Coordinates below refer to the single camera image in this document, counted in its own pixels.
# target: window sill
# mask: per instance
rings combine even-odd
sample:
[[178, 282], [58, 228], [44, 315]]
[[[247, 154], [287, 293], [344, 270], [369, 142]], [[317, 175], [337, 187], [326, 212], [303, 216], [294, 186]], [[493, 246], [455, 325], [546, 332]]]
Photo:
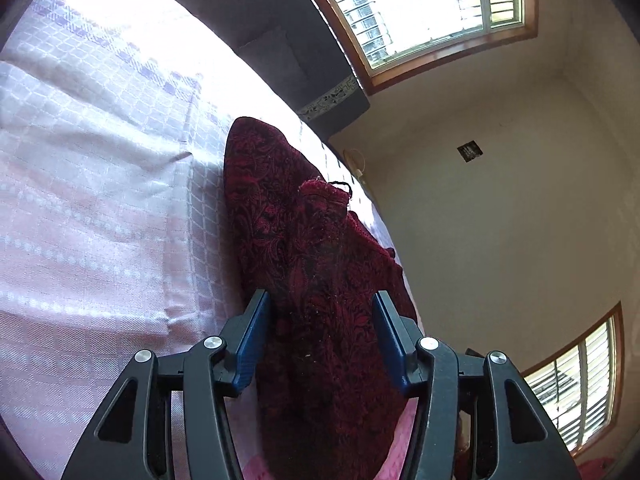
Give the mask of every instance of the window sill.
[[375, 94], [409, 79], [419, 73], [426, 72], [445, 63], [461, 59], [471, 54], [476, 54], [509, 43], [522, 40], [530, 40], [538, 35], [538, 0], [524, 0], [523, 17], [524, 25], [497, 29], [482, 36], [474, 38], [461, 37], [459, 41], [448, 44], [437, 50], [424, 53], [421, 56], [412, 57], [410, 60], [396, 64], [387, 69], [373, 70], [354, 42], [355, 36], [349, 29], [342, 16], [334, 9], [329, 0], [314, 0], [320, 12], [324, 15], [328, 25], [332, 29], [340, 46], [344, 50], [360, 84], [368, 95]]

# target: folded clothing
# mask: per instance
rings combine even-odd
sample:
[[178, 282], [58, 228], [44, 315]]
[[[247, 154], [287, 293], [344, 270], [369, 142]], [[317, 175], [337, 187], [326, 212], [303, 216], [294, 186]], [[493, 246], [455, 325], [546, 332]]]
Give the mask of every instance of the folded clothing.
[[387, 290], [416, 319], [394, 250], [348, 211], [350, 192], [258, 120], [231, 127], [224, 186], [244, 298], [264, 288], [273, 305], [256, 371], [271, 474], [373, 479], [406, 405], [378, 349], [374, 293]]

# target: floral border strip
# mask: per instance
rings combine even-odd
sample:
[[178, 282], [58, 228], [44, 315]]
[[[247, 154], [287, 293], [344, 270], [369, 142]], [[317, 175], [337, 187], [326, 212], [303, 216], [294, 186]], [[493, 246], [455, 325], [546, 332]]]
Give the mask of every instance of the floral border strip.
[[343, 102], [359, 88], [360, 85], [358, 84], [357, 79], [353, 74], [351, 74], [347, 79], [338, 83], [315, 101], [312, 101], [305, 107], [300, 108], [296, 113], [300, 119], [305, 121], [305, 123], [313, 121], [322, 114], [327, 113], [332, 108], [337, 107], [337, 105]]

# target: window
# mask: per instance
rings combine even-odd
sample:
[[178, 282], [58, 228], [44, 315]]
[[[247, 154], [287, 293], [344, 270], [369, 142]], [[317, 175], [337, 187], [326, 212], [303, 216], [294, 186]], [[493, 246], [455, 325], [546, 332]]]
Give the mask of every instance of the window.
[[536, 0], [315, 1], [368, 93], [537, 34]]
[[615, 424], [622, 394], [620, 304], [524, 378], [575, 455]]

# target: silver screw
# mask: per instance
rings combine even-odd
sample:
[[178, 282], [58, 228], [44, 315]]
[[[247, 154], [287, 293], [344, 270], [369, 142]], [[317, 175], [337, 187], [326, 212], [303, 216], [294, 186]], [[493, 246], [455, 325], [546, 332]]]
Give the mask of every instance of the silver screw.
[[222, 338], [219, 338], [217, 335], [212, 337], [207, 337], [204, 340], [204, 346], [207, 348], [218, 348], [222, 346]]
[[440, 346], [440, 343], [436, 338], [423, 337], [422, 339], [420, 339], [420, 346], [425, 350], [435, 350], [438, 346]]
[[505, 362], [507, 362], [507, 356], [502, 352], [497, 352], [497, 351], [491, 352], [489, 354], [489, 359], [491, 359], [491, 361], [493, 361], [497, 365], [503, 365], [505, 364]]
[[151, 359], [151, 352], [149, 350], [140, 350], [139, 352], [136, 352], [134, 358], [139, 363], [146, 363]]

